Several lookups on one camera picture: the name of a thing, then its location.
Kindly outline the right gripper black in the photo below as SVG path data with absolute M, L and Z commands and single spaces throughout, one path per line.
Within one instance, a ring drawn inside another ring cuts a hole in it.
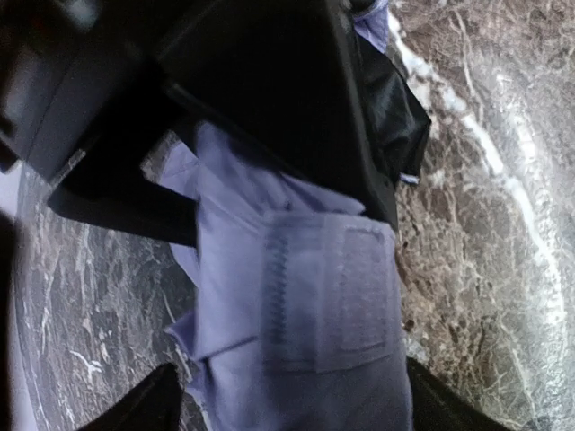
M 4 1 L 1 170 L 27 163 L 65 218 L 192 245 L 195 203 L 147 180 L 201 121 L 395 220 L 361 83 L 355 1 Z

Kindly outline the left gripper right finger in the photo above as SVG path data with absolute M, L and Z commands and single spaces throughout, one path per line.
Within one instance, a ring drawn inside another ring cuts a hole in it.
M 505 426 L 461 400 L 414 358 L 407 358 L 407 367 L 415 430 L 508 431 Z

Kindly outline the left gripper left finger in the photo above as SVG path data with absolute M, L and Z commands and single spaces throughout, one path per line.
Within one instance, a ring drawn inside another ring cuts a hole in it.
M 182 388 L 174 364 L 159 365 L 84 431 L 178 430 Z

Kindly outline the lavender folding umbrella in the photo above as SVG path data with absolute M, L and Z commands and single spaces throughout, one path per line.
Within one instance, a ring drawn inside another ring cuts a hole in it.
M 197 202 L 172 254 L 197 287 L 168 332 L 215 430 L 410 430 L 393 228 L 201 122 L 160 182 Z

